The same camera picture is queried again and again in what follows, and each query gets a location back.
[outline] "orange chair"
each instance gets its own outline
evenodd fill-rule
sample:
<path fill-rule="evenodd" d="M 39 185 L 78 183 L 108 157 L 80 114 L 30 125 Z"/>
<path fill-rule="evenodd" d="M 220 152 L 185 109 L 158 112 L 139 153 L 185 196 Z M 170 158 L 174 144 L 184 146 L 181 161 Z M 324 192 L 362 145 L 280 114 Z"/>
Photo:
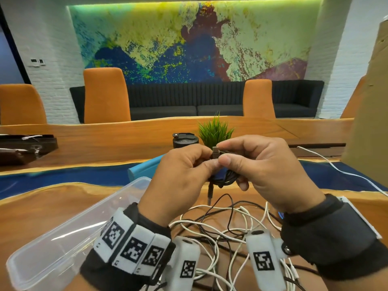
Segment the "orange chair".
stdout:
<path fill-rule="evenodd" d="M 270 79 L 250 79 L 245 82 L 242 97 L 244 116 L 275 119 L 272 102 L 272 81 Z"/>
<path fill-rule="evenodd" d="M 42 100 L 31 84 L 0 85 L 0 124 L 46 124 Z"/>
<path fill-rule="evenodd" d="M 88 68 L 85 80 L 85 123 L 130 121 L 123 71 L 116 67 Z"/>
<path fill-rule="evenodd" d="M 342 112 L 341 118 L 354 118 L 362 102 L 362 93 L 365 85 L 365 76 L 363 76 L 354 89 L 352 96 L 349 99 L 344 111 Z"/>

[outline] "colorful wall mural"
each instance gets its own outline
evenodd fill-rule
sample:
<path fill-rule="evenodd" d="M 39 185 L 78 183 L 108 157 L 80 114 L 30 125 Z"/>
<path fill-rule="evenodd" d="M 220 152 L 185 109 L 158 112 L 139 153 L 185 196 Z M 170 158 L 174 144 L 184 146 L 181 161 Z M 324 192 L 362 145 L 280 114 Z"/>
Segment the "colorful wall mural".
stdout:
<path fill-rule="evenodd" d="M 302 79 L 322 0 L 69 6 L 85 68 L 128 84 Z"/>

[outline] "person's left hand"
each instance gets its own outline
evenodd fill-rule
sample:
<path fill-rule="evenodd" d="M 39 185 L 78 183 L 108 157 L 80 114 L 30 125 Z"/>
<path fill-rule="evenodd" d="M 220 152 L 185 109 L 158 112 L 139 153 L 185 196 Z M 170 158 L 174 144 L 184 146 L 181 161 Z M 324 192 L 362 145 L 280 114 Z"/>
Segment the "person's left hand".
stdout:
<path fill-rule="evenodd" d="M 221 168 L 210 159 L 212 150 L 201 144 L 177 148 L 165 154 L 141 198 L 139 212 L 149 220 L 167 227 L 198 199 L 203 184 Z"/>

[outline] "green grass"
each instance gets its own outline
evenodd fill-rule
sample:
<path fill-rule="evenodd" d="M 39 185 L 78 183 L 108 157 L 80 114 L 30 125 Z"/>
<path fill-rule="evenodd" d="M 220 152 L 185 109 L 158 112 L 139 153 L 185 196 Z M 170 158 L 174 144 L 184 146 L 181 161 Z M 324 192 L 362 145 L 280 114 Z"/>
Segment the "green grass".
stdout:
<path fill-rule="evenodd" d="M 212 148 L 217 146 L 217 143 L 230 139 L 234 129 L 228 130 L 227 122 L 220 122 L 220 113 L 217 112 L 212 120 L 208 123 L 199 122 L 199 137 L 202 139 L 205 146 Z"/>

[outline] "brown cardboard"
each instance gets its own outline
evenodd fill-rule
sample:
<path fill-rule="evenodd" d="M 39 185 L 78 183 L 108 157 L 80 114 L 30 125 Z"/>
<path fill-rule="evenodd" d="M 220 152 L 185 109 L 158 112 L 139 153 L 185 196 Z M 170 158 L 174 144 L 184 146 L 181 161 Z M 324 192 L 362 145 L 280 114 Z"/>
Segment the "brown cardboard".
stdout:
<path fill-rule="evenodd" d="M 388 20 L 380 24 L 342 161 L 388 187 Z"/>

